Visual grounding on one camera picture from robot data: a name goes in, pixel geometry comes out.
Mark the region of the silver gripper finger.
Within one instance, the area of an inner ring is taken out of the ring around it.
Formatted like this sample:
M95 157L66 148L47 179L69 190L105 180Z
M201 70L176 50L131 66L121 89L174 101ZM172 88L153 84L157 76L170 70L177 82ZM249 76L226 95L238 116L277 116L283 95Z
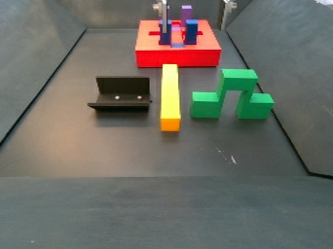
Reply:
M168 0L157 0L157 3L153 5L153 9L160 14L164 33L168 33Z
M222 0L222 18L221 18L221 29L226 27L228 16L237 8L236 0Z

